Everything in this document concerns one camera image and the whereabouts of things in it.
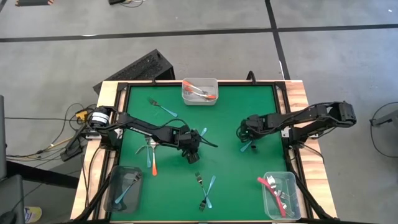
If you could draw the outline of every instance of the green table surface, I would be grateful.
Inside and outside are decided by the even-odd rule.
[[[140,167],[144,173],[141,200],[134,213],[113,212],[112,221],[216,221],[270,220],[264,212],[261,184],[257,177],[268,171],[286,171],[280,133],[256,141],[258,152],[236,137],[242,119],[252,114],[275,113],[271,86],[219,86],[219,98],[214,106],[187,106],[180,86],[134,86],[131,88],[127,112],[152,124],[161,125],[173,117],[147,101],[151,97],[167,109],[178,113],[191,129],[199,133],[208,128],[205,138],[217,148],[201,144],[200,160],[188,164],[181,151],[157,146],[157,176],[147,168],[147,153],[135,155],[144,145],[144,136],[126,131],[119,165]],[[173,121],[169,125],[181,126]],[[212,175],[216,181],[209,198],[213,208],[199,211],[204,195],[195,173],[200,172],[207,189]]]

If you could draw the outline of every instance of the metal stand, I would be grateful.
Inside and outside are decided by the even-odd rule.
[[[382,116],[379,119],[371,120],[372,126],[380,126],[384,123],[392,122],[396,128],[398,128],[398,110],[393,111],[387,115]]]
[[[79,183],[79,178],[77,177],[7,161],[7,177],[10,178],[17,174],[21,175],[24,180],[70,189],[77,189]]]

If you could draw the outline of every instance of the wooden table frame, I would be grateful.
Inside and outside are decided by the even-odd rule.
[[[218,80],[219,82],[230,82],[230,83],[250,83],[251,80]],[[158,84],[166,83],[180,83],[181,80],[172,81],[157,81]],[[308,106],[307,96],[305,94],[304,85],[302,81],[299,80],[258,80],[260,82],[277,82],[280,88],[277,89],[277,96],[279,99],[279,105],[281,113],[286,113],[289,111],[302,110]],[[101,87],[101,93],[99,94],[97,106],[116,106],[118,105],[118,110],[122,111],[125,105],[126,88],[125,85],[120,85],[121,83],[141,83],[143,85],[150,85],[152,81],[105,81]],[[91,165],[91,175],[90,183],[88,189],[88,198],[91,200],[98,190],[100,178],[102,174],[108,174],[113,166],[113,160],[115,157],[114,152],[105,152],[104,149],[98,150],[93,158],[94,152],[99,147],[100,140],[89,141],[86,149],[86,155],[84,160],[84,170],[86,177],[88,175],[88,170],[90,162],[93,159]],[[320,152],[319,144],[317,140],[309,139],[306,145],[316,149]],[[109,160],[104,163],[105,156],[109,157]],[[328,178],[326,176],[325,166],[323,164],[322,158],[313,152],[307,150],[301,150],[300,156],[298,157],[299,162],[301,162],[303,175],[305,177],[305,182],[307,184],[307,189],[313,195],[315,200],[323,207],[327,214],[336,217],[336,210],[333,203],[333,199],[330,192]],[[296,172],[297,163],[293,162],[294,169]],[[298,193],[298,200],[300,203],[300,210],[302,217],[307,217],[304,199],[301,192]],[[76,191],[75,201],[73,203],[73,209],[70,218],[76,218],[85,208],[85,198],[86,198],[86,187],[83,172],[80,174],[80,181]],[[102,198],[101,205],[97,209],[98,218],[105,218],[106,212],[103,210],[104,197]]]

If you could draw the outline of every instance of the gray floor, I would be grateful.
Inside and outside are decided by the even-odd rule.
[[[279,27],[398,23],[396,1],[271,3]],[[0,37],[270,27],[263,0],[147,0],[137,9],[108,6],[105,0],[56,1],[51,7],[16,8],[13,4],[8,0],[0,13]],[[320,140],[338,216],[396,223],[398,165],[396,159],[374,150],[368,120],[383,104],[398,101],[398,30],[296,32],[280,34],[280,38],[290,76],[304,81],[310,103],[346,100],[355,108],[356,126]],[[61,118],[74,102],[95,103],[93,85],[153,49],[174,65],[177,78],[239,79],[248,70],[261,79],[282,78],[272,34],[2,43],[0,94],[6,97],[6,114]],[[7,153],[28,154],[47,147],[61,127],[61,121],[7,120]],[[68,129],[61,139],[72,133]],[[374,131],[376,144],[386,154],[398,155],[395,133],[391,125]],[[59,164],[49,162],[42,168]],[[75,159],[55,169],[68,173],[79,165]],[[44,200],[47,192],[52,192],[51,200],[48,196]],[[57,216],[67,219],[73,194],[43,186],[26,204],[44,209],[41,223],[54,222]]]

